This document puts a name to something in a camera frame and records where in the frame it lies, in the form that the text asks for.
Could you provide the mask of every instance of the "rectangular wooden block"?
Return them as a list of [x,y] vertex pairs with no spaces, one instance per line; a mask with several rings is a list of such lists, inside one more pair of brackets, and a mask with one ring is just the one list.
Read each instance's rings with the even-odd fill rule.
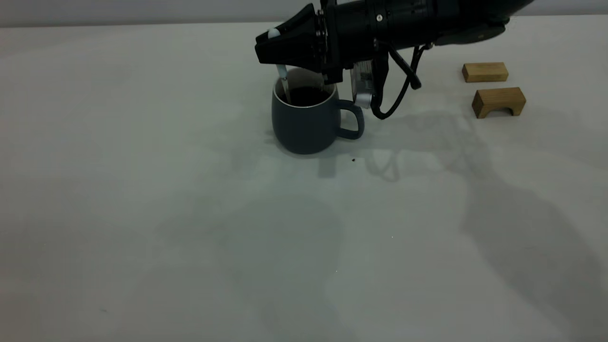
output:
[[473,110],[478,119],[484,119],[493,110],[509,108],[513,116],[520,116],[526,97],[520,88],[478,90],[473,100]]
[[467,83],[504,82],[509,78],[504,63],[467,63],[462,68],[462,74]]

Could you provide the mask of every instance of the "white table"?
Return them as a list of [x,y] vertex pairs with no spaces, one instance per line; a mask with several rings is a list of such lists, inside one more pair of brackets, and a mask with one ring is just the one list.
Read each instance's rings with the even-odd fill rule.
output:
[[[310,157],[272,135],[270,26],[0,30],[1,341],[608,339],[608,16],[437,47]],[[477,120],[508,86],[522,116]]]

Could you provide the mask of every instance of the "dark blue mug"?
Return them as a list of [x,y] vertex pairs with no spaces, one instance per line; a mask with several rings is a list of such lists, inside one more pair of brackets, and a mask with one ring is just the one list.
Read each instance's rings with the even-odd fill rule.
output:
[[[292,69],[287,74],[292,103],[306,103],[311,99],[296,99],[301,88],[315,88],[324,92],[318,103],[305,106],[287,103],[285,90],[280,79],[272,91],[272,129],[278,141],[288,151],[299,155],[310,155],[328,148],[336,138],[356,140],[365,130],[363,111],[353,102],[340,100],[336,85],[326,85],[323,76],[306,69]],[[340,110],[347,110],[357,119],[358,130],[340,127]]]

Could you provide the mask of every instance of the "white backdrop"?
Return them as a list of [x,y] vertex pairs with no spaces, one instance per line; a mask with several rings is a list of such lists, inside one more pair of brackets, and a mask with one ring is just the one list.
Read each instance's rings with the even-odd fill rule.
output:
[[[2,0],[0,26],[281,21],[310,0]],[[606,0],[536,0],[522,15],[605,14]]]

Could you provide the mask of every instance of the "dark liquid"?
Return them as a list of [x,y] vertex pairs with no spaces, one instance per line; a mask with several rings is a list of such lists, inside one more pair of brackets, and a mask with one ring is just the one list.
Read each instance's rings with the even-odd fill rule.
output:
[[289,95],[291,96],[291,103],[287,101],[287,97],[285,95],[281,96],[281,101],[296,107],[318,105],[328,99],[330,96],[330,94],[326,91],[313,87],[290,89]]

